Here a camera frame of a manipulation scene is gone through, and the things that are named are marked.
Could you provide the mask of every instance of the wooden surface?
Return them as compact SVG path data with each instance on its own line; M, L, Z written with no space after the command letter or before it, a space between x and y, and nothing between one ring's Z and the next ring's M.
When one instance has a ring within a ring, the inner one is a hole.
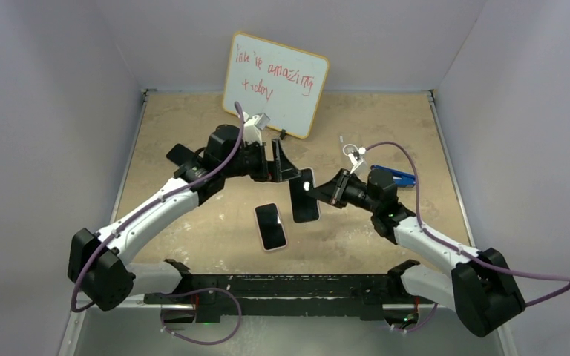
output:
M150 197L172 175L176 166L165 155L176 143L195 150L206 145L218 125L238 125L235 116L223 111L221 102L220 94L149 97L117 218ZM468 244L426 95L325 93L311 135L306 139L288 136L282 144L288 158L299 168L312 167L315 181L321 184L339 168L349 168L340 149L340 135L362 145L390 140L405 146L419 170L425 222ZM266 129L263 140L277 136L276 131ZM271 148L268 157L272 157ZM366 158L369 164L410 170L403 154L390 146L375 148ZM414 209L413 189L399 189L399 199ZM289 245L265 252L254 208L270 202L281 211ZM406 259L419 260L411 251L379 237L370 213L350 205L337 209L321 203L320 220L296 224L288 184L258 183L249 177L227 180L219 194L163 230L134 262L155 263L165 258L184 262L194 273L314 274L385 273Z

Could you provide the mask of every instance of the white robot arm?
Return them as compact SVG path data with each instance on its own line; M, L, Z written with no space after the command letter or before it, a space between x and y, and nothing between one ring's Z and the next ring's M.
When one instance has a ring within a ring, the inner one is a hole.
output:
M277 139L272 140L274 159L266 159L261 137L269 122L266 114L244 112L243 121L243 144L225 165L239 136L240 128L232 125L221 125L211 134L202 157L176 145L167 157L179 169L154 195L96 233L84 228L73 236L68 277L101 310L114 308L129 295L169 293L178 286L181 276L168 263L140 265L132 260L165 227L223 189L227 178L247 175L256 182L284 182L300 176ZM220 171L203 179L215 169ZM183 189L199 179L203 182Z
M266 160L261 129L269 118L246 113L243 118L241 129L219 126L209 137L202 157L199 152L176 145L167 158L179 169L159 191L95 234L84 228L73 236L68 276L101 310L116 307L129 295L166 294L179 288L183 278L176 266L137 265L132 260L166 226L222 190L225 179L250 176L257 182L285 182L300 176L277 139L272 140L273 161ZM243 130L244 143L229 159L239 130ZM365 149L352 152L349 158L353 169L341 169L332 180L307 193L336 208L352 204L371 212L371 222L380 236L409 248L440 270L408 261L400 272L404 293L455 310L467 328L479 336L525 310L525 301L512 276L480 268L467 257L507 268L499 252L492 248L478 251L427 227L429 233L455 249L432 240L423 232L415 214L398 201L390 172L373 169L367 183L357 177L366 167L363 154ZM209 172L217 174L204 178ZM190 189L183 189L189 184Z

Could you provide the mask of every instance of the white enclosure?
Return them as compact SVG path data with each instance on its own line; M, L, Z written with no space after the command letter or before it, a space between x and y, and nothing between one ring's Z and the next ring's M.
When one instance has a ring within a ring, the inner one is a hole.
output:
M0 355L58 352L71 236L111 215L140 91L222 90L236 31L326 56L325 90L438 89L476 247L570 275L570 0L285 2L0 1ZM570 355L570 292L511 329Z

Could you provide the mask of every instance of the black bracket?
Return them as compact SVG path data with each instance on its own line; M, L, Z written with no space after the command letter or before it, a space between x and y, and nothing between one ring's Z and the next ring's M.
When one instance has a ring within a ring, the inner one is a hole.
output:
M182 263L166 262L182 275L173 294L206 287L222 288L237 298L243 315L350 316L364 321L398 323L396 311L384 310L383 305L413 303L413 297L400 283L402 268L413 266L409 263L387 274L191 274ZM237 315L235 304L226 295L203 292L198 300L195 317L198 323L216 323L222 315ZM147 294L144 301L147 304L190 304L191 298Z
M100 244L86 228L73 236L67 272L69 280L75 283L84 264ZM118 306L134 286L135 276L125 269L118 253L118 249L104 248L82 281L82 291L104 312Z
M478 254L493 266L508 269L494 248ZM502 274L470 261L451 270L456 313L473 334L484 337L525 310L521 291L509 274Z
M277 139L272 139L272 155L274 156L274 161L267 163L272 182L286 182L301 176L301 172L285 156L281 142Z

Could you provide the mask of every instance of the black smartphone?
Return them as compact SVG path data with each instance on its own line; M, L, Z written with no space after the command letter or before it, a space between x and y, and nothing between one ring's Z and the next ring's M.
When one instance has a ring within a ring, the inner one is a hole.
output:
M259 235L265 251L272 251L287 246L285 229L281 214L278 212L276 204L267 204L255 208Z
M175 165L180 167L185 162L189 161L194 157L193 151L189 150L187 147L181 145L180 143L176 144L167 154L165 157L173 162Z
M292 198L292 215L295 223L307 223L320 219L320 206L307 192L315 187L313 169L301 170L301 176L289 181L289 196Z

